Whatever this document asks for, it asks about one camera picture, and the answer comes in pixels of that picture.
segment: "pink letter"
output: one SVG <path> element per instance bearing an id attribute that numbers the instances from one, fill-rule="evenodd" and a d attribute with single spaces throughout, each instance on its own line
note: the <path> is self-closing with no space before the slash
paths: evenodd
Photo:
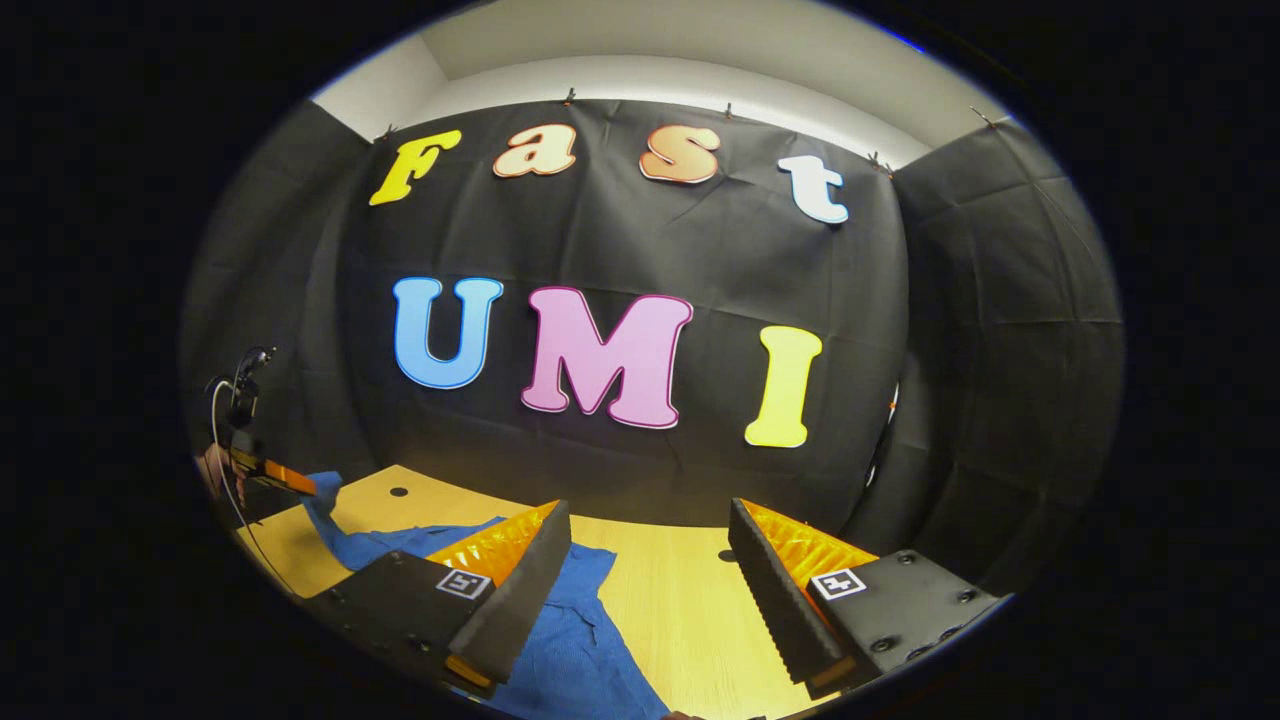
<path id="1" fill-rule="evenodd" d="M 671 373 L 680 328 L 694 306 L 678 297 L 645 295 L 627 307 L 609 342 L 600 340 L 586 299 L 572 287 L 544 287 L 529 296 L 538 310 L 534 383 L 520 400 L 534 410 L 561 413 L 568 396 L 561 391 L 561 365 L 585 415 L 595 413 L 604 392 L 622 375 L 609 416 L 640 428 L 672 428 L 680 414 L 671 406 Z"/>

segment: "clip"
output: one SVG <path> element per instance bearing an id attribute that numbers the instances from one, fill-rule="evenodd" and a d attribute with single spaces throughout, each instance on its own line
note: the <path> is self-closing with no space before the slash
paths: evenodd
<path id="1" fill-rule="evenodd" d="M 974 108 L 973 105 L 969 105 L 969 109 L 970 109 L 970 110 L 973 110 L 974 113 L 978 113 L 978 109 L 977 109 L 977 108 Z M 993 123 L 993 122 L 988 120 L 988 119 L 987 119 L 987 115 L 983 115 L 982 113 L 978 113 L 978 117 L 979 117 L 979 118 L 982 118 L 982 119 L 983 119 L 983 122 L 986 122 L 986 123 L 987 123 L 987 127 L 989 127 L 991 129 L 996 129 L 996 123 Z"/>
<path id="2" fill-rule="evenodd" d="M 879 151 L 878 150 L 876 152 L 872 152 L 870 155 L 868 155 L 867 159 L 872 161 L 872 167 L 873 168 L 876 168 L 877 170 L 881 170 L 884 174 L 887 174 L 888 179 L 893 179 L 893 168 L 890 168 L 888 163 L 881 163 L 879 161 Z"/>

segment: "yellow letter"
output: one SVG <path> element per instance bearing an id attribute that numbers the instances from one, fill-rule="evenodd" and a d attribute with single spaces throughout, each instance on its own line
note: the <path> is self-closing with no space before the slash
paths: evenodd
<path id="1" fill-rule="evenodd" d="M 764 447 L 800 447 L 809 430 L 800 423 L 809 387 L 809 365 L 822 352 L 818 336 L 783 325 L 760 331 L 769 351 L 760 415 L 746 427 L 746 442 Z"/>
<path id="2" fill-rule="evenodd" d="M 502 178 L 513 178 L 529 172 L 539 176 L 554 176 L 573 164 L 570 150 L 577 133 L 568 126 L 539 126 L 517 132 L 507 145 L 511 150 L 498 155 L 493 161 L 493 173 Z"/>
<path id="3" fill-rule="evenodd" d="M 396 158 L 396 164 L 392 165 L 389 173 L 387 173 L 387 179 L 383 181 L 383 187 L 369 199 L 370 205 L 381 205 L 383 202 L 396 202 L 397 200 L 403 200 L 410 191 L 408 178 L 413 176 L 413 179 L 422 179 L 422 176 L 431 169 L 435 164 L 435 159 L 440 155 L 440 150 L 451 150 L 462 140 L 462 132 L 451 129 L 449 132 L 442 132 L 440 135 L 433 135 L 430 137 L 424 137 L 422 140 L 412 140 L 399 146 L 399 155 Z"/>

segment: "wooden table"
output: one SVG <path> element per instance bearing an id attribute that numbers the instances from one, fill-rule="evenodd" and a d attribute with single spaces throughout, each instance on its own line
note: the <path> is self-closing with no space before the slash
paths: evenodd
<path id="1" fill-rule="evenodd" d="M 393 496 L 392 488 L 404 488 L 408 495 Z M 348 533 L 388 532 L 477 525 L 527 509 L 394 465 L 344 486 L 333 519 Z M 617 553 L 600 587 L 600 601 L 636 665 L 671 710 L 707 720 L 760 715 L 774 720 L 817 705 L 803 684 L 787 679 L 737 565 L 717 557 L 728 550 L 727 528 L 644 525 L 580 515 L 571 515 L 570 525 L 573 542 Z M 239 532 L 247 541 L 244 529 Z M 253 534 L 302 597 L 351 575 L 324 546 L 301 506 L 264 519 Z"/>

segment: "blue letter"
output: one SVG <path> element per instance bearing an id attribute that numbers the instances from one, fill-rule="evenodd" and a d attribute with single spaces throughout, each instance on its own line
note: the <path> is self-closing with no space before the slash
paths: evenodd
<path id="1" fill-rule="evenodd" d="M 426 347 L 431 301 L 442 286 L 431 278 L 404 278 L 396 283 L 396 361 L 411 380 L 436 389 L 457 389 L 480 375 L 489 342 L 489 307 L 502 295 L 502 283 L 488 278 L 458 281 L 453 295 L 462 300 L 462 337 L 458 354 L 438 360 Z"/>
<path id="2" fill-rule="evenodd" d="M 778 167 L 791 173 L 791 197 L 805 215 L 833 225 L 849 219 L 849 209 L 832 202 L 827 192 L 828 184 L 840 187 L 845 184 L 845 178 L 828 170 L 822 159 L 813 155 L 783 158 L 778 160 Z"/>

